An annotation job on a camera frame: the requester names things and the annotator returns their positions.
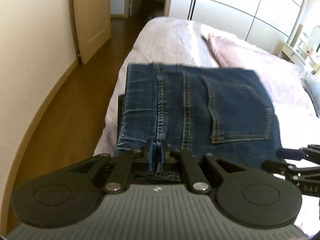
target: wooden floor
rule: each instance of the wooden floor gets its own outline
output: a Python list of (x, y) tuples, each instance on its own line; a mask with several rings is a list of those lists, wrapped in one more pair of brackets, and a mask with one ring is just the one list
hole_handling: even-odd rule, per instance
[[(154, 16), (147, 8), (137, 16), (111, 20), (111, 39), (70, 74), (47, 108), (28, 144), (14, 187), (93, 155), (119, 69)], [(10, 210), (8, 232), (17, 224)]]

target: bed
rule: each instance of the bed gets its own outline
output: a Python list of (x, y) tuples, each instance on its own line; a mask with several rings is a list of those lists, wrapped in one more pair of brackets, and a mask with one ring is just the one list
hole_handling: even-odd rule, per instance
[[(236, 48), (240, 46), (242, 49), (235, 50), (240, 53), (238, 57), (236, 57), (236, 52), (232, 53), (235, 44)], [(252, 53), (252, 51), (254, 51), (254, 56), (248, 54), (250, 61), (241, 58), (242, 55)], [(105, 117), (106, 126), (94, 154), (113, 154), (115, 152), (118, 96), (124, 94), (128, 63), (162, 62), (207, 68), (230, 67), (232, 64), (236, 64), (236, 66), (250, 69), (250, 66), (247, 66), (254, 63), (255, 59), (263, 59), (262, 62), (270, 66), (277, 65), (278, 58), (272, 56), (273, 58), (269, 62), (270, 57), (271, 55), (267, 52), (238, 39), (233, 34), (213, 29), (201, 23), (167, 17), (159, 17), (149, 21), (141, 31), (132, 51), (119, 71), (115, 90)], [(282, 77), (281, 80), (286, 80), (288, 86), (292, 83), (288, 76), (299, 80), (302, 77), (303, 71), (296, 69), (295, 65), (282, 60), (279, 64), (285, 65), (284, 72), (281, 73), (282, 76), (285, 75), (285, 78)], [(257, 72), (260, 74), (261, 82), (268, 86), (268, 73), (263, 72), (262, 69), (258, 69)], [(289, 105), (285, 101), (288, 94), (276, 93), (275, 98), (274, 95), (271, 96), (274, 99), (273, 103), (279, 119), (281, 142), (284, 148), (299, 149), (300, 147), (306, 147), (308, 144), (320, 144), (320, 119), (316, 116), (311, 99), (304, 92), (301, 83), (298, 84), (298, 82), (295, 84), (297, 90), (292, 90), (292, 87), (289, 87), (288, 89), (291, 92), (287, 91), (287, 93), (295, 91), (290, 100), (294, 101), (299, 94), (303, 97), (304, 102), (296, 100), (294, 105)], [(292, 161), (292, 163), (298, 167), (314, 166), (313, 163), (307, 161)], [(295, 223), (309, 235), (320, 230), (318, 202), (318, 198), (303, 196), (302, 208)]]

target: beige wall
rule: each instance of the beige wall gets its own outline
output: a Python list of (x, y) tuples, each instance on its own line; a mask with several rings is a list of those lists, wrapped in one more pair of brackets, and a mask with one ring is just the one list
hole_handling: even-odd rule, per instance
[(320, 0), (308, 0), (301, 24), (307, 32), (320, 24)]
[(0, 0), (2, 234), (8, 211), (3, 193), (13, 185), (6, 183), (19, 145), (48, 93), (76, 59), (69, 7), (72, 0)]

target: jeans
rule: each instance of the jeans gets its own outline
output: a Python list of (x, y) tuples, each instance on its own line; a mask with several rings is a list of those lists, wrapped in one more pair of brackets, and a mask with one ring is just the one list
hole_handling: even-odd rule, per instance
[(146, 140), (252, 168), (278, 160), (278, 119), (254, 71), (129, 65), (117, 152)]

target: silver screw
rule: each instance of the silver screw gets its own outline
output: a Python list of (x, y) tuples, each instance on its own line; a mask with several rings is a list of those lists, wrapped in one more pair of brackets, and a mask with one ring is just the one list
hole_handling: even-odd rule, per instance
[(203, 190), (207, 190), (209, 188), (209, 185), (206, 184), (205, 182), (197, 182), (193, 184), (193, 188), (195, 190), (203, 191)]
[(110, 191), (117, 191), (119, 189), (121, 189), (121, 185), (119, 183), (114, 183), (114, 182), (111, 182), (111, 183), (108, 183), (105, 188), (107, 190), (110, 190)]

